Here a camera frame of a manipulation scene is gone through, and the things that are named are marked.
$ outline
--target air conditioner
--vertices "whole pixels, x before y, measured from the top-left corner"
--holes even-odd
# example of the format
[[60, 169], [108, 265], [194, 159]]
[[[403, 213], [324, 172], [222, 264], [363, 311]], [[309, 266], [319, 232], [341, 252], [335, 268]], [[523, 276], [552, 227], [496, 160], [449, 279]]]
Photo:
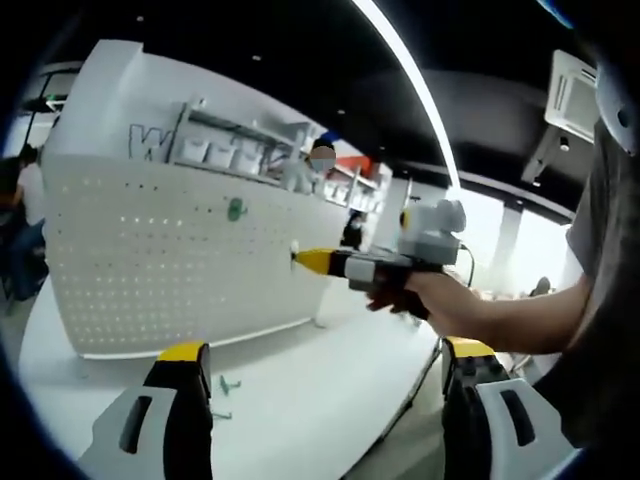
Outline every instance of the air conditioner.
[[544, 119], [593, 143], [593, 127], [599, 116], [596, 70], [566, 52], [553, 52], [551, 85]]

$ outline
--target fluorescent light strip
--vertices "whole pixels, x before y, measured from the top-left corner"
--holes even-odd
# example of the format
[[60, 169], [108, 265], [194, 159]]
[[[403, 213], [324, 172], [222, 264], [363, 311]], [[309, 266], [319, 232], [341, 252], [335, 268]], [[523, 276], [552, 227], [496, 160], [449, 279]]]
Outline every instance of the fluorescent light strip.
[[360, 9], [367, 19], [369, 19], [382, 39], [387, 43], [393, 54], [396, 56], [400, 65], [402, 65], [404, 72], [409, 77], [411, 85], [413, 85], [414, 90], [418, 94], [418, 98], [420, 98], [420, 102], [422, 102], [422, 106], [424, 107], [424, 110], [431, 121], [431, 125], [433, 126], [433, 130], [436, 133], [436, 138], [440, 144], [440, 150], [444, 157], [449, 178], [451, 179], [451, 188], [453, 188], [454, 191], [459, 191], [460, 179], [458, 178], [458, 170], [456, 169], [456, 163], [453, 158], [453, 150], [451, 150], [451, 144], [449, 143], [447, 132], [444, 129], [442, 118], [440, 118], [440, 113], [438, 113], [438, 108], [433, 101], [431, 92], [422, 77], [422, 73], [420, 73], [418, 65], [416, 65], [415, 60], [409, 53], [409, 50], [400, 38], [400, 35], [398, 35], [393, 28], [393, 25], [391, 25], [389, 20], [387, 20], [387, 17], [384, 16], [382, 11], [380, 11], [378, 6], [373, 3], [372, 0], [351, 1]]

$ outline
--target white pegboard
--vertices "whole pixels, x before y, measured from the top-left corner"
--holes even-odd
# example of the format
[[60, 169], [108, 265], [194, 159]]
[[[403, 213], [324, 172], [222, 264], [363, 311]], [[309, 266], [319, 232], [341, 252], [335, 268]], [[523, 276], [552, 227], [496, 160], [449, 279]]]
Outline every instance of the white pegboard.
[[[86, 156], [44, 160], [47, 258], [81, 355], [212, 344], [313, 317], [325, 278], [290, 249], [337, 246], [346, 210], [186, 167]], [[228, 220], [229, 202], [246, 213]]]

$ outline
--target white table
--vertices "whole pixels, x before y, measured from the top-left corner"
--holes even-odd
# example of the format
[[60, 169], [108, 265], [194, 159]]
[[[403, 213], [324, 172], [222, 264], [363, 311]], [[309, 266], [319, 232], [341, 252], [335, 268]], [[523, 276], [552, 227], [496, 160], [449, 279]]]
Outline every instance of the white table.
[[[436, 340], [426, 324], [388, 313], [291, 335], [287, 342], [268, 336], [212, 350], [212, 384], [219, 374], [242, 381], [229, 397], [214, 388], [214, 410], [233, 414], [214, 426], [217, 480], [338, 479], [396, 413]], [[41, 420], [68, 455], [86, 450], [94, 420], [125, 388], [140, 385], [152, 363], [79, 358], [47, 279], [27, 324], [19, 370]]]

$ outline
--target black ceiling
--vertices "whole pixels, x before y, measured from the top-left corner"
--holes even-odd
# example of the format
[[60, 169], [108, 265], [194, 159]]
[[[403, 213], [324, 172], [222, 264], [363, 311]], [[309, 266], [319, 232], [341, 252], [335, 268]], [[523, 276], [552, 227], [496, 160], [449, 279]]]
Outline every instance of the black ceiling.
[[[581, 56], [571, 32], [535, 0], [377, 3], [423, 70], [458, 167], [574, 209], [590, 160], [581, 140], [571, 139], [579, 145], [577, 154], [547, 153], [540, 187], [520, 181], [547, 128], [543, 111], [552, 52], [560, 48]], [[113, 7], [87, 16], [56, 59], [82, 59], [98, 38], [142, 41], [151, 53], [237, 79], [336, 131], [374, 159], [442, 165], [429, 120], [398, 62], [348, 0]]]

